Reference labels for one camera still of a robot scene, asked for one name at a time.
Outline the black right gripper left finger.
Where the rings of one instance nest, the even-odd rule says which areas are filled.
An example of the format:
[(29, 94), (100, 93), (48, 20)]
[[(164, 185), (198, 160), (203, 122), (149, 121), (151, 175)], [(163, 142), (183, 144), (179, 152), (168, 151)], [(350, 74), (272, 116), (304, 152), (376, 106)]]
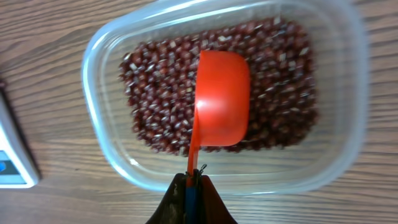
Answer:
[(187, 175), (174, 176), (159, 206), (146, 224), (186, 224), (185, 195)]

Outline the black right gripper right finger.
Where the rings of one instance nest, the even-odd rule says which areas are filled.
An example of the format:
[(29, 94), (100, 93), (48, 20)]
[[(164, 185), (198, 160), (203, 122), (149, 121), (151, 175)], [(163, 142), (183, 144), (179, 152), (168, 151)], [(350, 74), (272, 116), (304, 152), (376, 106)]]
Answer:
[(211, 179), (198, 172), (197, 221), (199, 224), (237, 224)]

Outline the red measuring scoop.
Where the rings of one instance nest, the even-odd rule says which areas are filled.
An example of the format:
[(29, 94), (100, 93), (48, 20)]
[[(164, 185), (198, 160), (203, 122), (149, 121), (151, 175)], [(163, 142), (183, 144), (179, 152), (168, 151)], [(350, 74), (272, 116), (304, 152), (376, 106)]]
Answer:
[(202, 50), (197, 67), (192, 137), (188, 154), (185, 197), (186, 222), (197, 222), (195, 181), (202, 146), (232, 146), (248, 128), (250, 77), (242, 56)]

